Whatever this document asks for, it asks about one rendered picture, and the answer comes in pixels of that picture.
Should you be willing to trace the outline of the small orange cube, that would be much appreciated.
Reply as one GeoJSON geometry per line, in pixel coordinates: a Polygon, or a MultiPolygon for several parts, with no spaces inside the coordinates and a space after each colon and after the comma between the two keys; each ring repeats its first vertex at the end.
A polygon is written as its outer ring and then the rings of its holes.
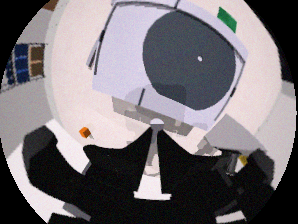
{"type": "Polygon", "coordinates": [[[80,133],[81,136],[84,137],[84,139],[86,139],[86,137],[90,135],[89,128],[82,127],[80,133]]]}

